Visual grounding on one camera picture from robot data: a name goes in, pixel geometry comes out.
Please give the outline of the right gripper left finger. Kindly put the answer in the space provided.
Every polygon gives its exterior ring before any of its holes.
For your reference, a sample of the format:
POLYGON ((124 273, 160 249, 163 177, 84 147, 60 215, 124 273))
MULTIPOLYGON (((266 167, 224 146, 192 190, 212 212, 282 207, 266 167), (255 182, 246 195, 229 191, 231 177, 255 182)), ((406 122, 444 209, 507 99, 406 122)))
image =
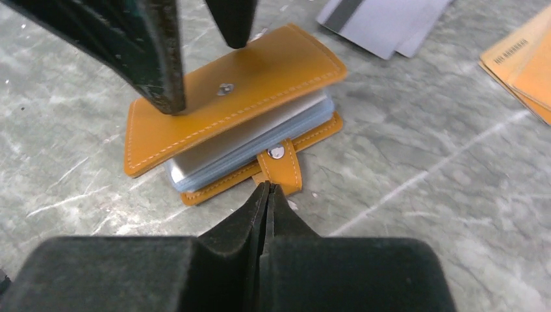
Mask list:
POLYGON ((199 237, 72 236, 41 243, 2 311, 257 311, 270 184, 199 237))

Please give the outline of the grey credit card stack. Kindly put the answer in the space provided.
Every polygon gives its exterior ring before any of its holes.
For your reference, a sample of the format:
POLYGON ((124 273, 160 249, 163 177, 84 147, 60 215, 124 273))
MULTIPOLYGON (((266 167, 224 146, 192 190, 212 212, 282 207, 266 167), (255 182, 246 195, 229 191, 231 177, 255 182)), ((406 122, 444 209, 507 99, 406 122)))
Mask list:
POLYGON ((412 58, 451 3, 334 0, 327 2, 316 21, 381 59, 389 60, 395 53, 412 58))

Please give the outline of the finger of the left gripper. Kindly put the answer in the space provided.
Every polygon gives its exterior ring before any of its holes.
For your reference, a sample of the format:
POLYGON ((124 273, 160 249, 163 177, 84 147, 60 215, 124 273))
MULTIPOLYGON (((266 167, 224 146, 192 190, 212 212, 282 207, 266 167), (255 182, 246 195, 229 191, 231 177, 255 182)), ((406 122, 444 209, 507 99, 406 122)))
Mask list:
POLYGON ((176 1, 11 0, 4 5, 108 66, 161 113, 186 109, 176 1))
POLYGON ((258 0, 205 0, 226 44, 245 47, 250 39, 258 0))

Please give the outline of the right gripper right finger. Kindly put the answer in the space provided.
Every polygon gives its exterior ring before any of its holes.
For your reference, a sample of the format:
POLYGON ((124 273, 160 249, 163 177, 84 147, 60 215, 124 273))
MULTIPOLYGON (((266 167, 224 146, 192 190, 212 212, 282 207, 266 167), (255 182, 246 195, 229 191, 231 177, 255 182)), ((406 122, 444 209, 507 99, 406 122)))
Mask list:
POLYGON ((259 311, 455 311, 436 253, 407 237, 322 237, 279 185, 266 203, 259 311))

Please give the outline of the orange leather card holder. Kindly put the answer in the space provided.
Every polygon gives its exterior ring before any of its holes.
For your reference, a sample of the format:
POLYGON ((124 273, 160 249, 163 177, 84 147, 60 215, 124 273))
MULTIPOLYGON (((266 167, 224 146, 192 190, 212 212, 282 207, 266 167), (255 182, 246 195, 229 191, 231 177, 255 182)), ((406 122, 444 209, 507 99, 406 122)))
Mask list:
POLYGON ((140 177, 163 166, 187 206, 247 179, 302 189, 298 153, 342 129, 327 88, 344 63, 314 36, 288 24, 185 76, 192 110, 129 107, 123 170, 140 177))

